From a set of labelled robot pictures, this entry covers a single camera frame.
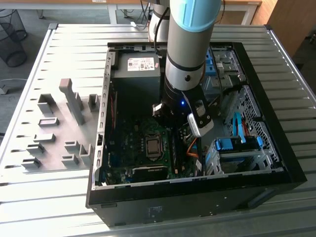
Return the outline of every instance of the table leg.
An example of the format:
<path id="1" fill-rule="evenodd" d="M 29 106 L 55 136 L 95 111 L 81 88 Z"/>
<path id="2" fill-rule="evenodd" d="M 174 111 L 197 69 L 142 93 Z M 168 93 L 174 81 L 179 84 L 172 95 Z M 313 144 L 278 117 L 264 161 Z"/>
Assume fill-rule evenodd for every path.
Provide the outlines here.
<path id="1" fill-rule="evenodd" d="M 117 5 L 116 4 L 108 4 L 108 11 L 110 15 L 110 23 L 117 25 L 118 19 L 117 19 Z"/>
<path id="2" fill-rule="evenodd" d="M 43 15 L 44 10 L 36 10 L 36 12 L 38 13 L 39 19 L 44 18 L 44 15 Z"/>
<path id="3" fill-rule="evenodd" d="M 242 20 L 242 25 L 250 25 L 252 18 L 256 12 L 257 5 L 248 5 L 248 10 L 245 13 L 245 16 L 243 17 Z"/>
<path id="4" fill-rule="evenodd" d="M 123 12 L 124 12 L 124 18 L 128 18 L 128 15 L 127 15 L 127 10 L 126 10 L 126 9 L 124 9 L 124 10 L 123 10 Z"/>

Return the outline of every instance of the wire mesh trash bin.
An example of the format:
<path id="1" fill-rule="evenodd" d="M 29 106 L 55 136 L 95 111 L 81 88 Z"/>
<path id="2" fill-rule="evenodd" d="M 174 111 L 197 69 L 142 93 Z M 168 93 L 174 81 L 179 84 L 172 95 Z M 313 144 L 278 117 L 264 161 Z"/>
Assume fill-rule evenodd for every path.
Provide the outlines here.
<path id="1" fill-rule="evenodd" d="M 9 67 L 18 67 L 26 61 L 26 53 L 14 27 L 0 23 L 0 58 Z"/>
<path id="2" fill-rule="evenodd" d="M 0 9 L 0 23 L 11 24 L 19 40 L 24 40 L 28 35 L 16 9 Z"/>

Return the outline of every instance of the white label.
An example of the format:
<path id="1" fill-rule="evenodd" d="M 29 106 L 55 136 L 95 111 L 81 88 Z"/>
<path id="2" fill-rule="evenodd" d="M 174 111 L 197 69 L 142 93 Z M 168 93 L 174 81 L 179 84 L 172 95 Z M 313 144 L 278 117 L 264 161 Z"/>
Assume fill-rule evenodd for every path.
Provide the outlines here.
<path id="1" fill-rule="evenodd" d="M 202 164 L 201 164 L 201 162 L 199 162 L 198 159 L 197 159 L 197 162 L 196 162 L 196 166 L 197 166 L 197 168 L 198 168 L 200 171 L 202 171 Z"/>
<path id="2" fill-rule="evenodd" d="M 130 71 L 153 71 L 155 70 L 154 58 L 129 58 L 127 70 Z"/>

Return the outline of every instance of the open computer tower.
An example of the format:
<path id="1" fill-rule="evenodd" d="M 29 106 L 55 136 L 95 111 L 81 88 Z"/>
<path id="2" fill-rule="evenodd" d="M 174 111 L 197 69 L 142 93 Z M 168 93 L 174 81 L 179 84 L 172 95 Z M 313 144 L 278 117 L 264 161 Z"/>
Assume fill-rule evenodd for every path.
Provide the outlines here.
<path id="1" fill-rule="evenodd" d="M 154 118 L 165 54 L 149 42 L 108 47 L 87 192 L 108 226 L 251 209 L 306 181 L 242 43 L 210 44 L 200 84 L 214 127 L 197 139 Z"/>

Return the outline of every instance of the slotted metal table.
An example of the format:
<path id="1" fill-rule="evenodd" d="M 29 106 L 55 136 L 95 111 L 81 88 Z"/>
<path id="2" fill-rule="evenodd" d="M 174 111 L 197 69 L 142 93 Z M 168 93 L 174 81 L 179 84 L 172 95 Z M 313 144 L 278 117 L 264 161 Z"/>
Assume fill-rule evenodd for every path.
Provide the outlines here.
<path id="1" fill-rule="evenodd" d="M 74 124 L 56 87 L 61 78 L 71 78 L 86 107 L 85 98 L 102 91 L 107 43 L 147 40 L 147 31 L 127 25 L 50 25 L 0 147 L 1 236 L 316 236 L 315 95 L 263 26 L 215 26 L 211 40 L 243 43 L 308 181 L 250 211 L 114 229 L 85 207 L 89 170 L 60 165 L 59 151 L 66 139 L 95 144 L 86 130 L 96 129 L 96 120 L 86 127 Z M 28 173 L 20 165 L 27 143 L 35 132 L 51 132 L 37 124 L 36 100 L 48 92 L 64 121 L 41 159 L 43 167 Z"/>

